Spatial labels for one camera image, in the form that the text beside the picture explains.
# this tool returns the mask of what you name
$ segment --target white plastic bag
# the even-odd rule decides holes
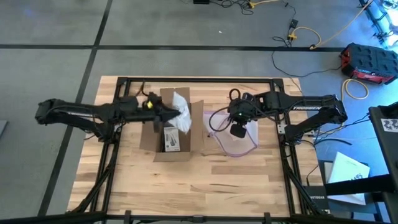
[[[178,128],[178,130],[187,134],[192,124],[187,101],[184,97],[174,92],[172,106],[174,109],[179,110],[181,114],[169,120],[169,123],[172,126]]]

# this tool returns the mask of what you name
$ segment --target black equipment box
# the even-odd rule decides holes
[[[390,84],[398,77],[398,55],[391,50],[351,43],[340,55],[341,71],[350,78]]]

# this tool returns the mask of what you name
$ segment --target floor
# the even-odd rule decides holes
[[[359,11],[357,1],[289,3],[297,11],[298,24],[317,30],[325,39]],[[103,20],[107,5],[109,17]],[[35,122],[38,102],[60,98],[93,103],[102,75],[286,77],[272,66],[269,49],[170,50],[146,46],[142,50],[101,50],[100,45],[276,47],[280,42],[272,36],[286,35],[293,13],[281,2],[259,5],[253,15],[244,16],[238,6],[224,9],[184,0],[0,1],[0,30],[6,30],[0,32],[0,120],[9,122],[0,138],[0,219],[38,214],[60,147],[67,150],[48,214],[63,213],[67,207],[85,135],[73,130],[70,140],[62,144],[65,125],[40,126]],[[294,47],[305,47],[297,50],[317,41],[315,34],[305,30],[297,35]],[[342,48],[351,42],[379,46],[365,14],[324,47]],[[274,57],[286,72],[303,75],[338,67],[338,55],[334,49],[276,52]],[[345,79],[339,71],[329,71],[300,82],[305,95],[340,97]],[[398,100],[398,82],[368,87],[370,95],[365,100],[345,98],[348,123],[362,118],[369,106]],[[355,95],[364,94],[357,84],[349,88]],[[350,138],[354,145],[325,142],[318,147],[319,159],[333,160],[336,151],[341,151],[368,163],[371,175],[387,173],[370,123],[346,128],[334,137]]]

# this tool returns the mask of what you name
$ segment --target label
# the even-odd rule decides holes
[[[381,119],[381,123],[384,131],[398,133],[398,119]]]
[[[294,106],[293,110],[320,110],[321,106]]]
[[[165,152],[179,152],[180,139],[178,138],[178,129],[175,127],[164,128],[164,148]]]

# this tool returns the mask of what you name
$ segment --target box flap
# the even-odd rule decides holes
[[[164,104],[172,104],[173,103],[173,94],[174,91],[185,98],[187,103],[191,102],[190,94],[189,94],[189,87],[183,88],[163,88],[160,89],[160,95],[162,96],[162,101]]]
[[[152,121],[145,122],[144,124],[142,124],[139,148],[156,152],[159,146],[160,137],[160,134],[155,133],[154,131],[154,123]]]
[[[203,100],[191,103],[191,151],[200,150],[203,140]]]
[[[154,162],[185,162],[191,159],[190,152],[158,152]]]

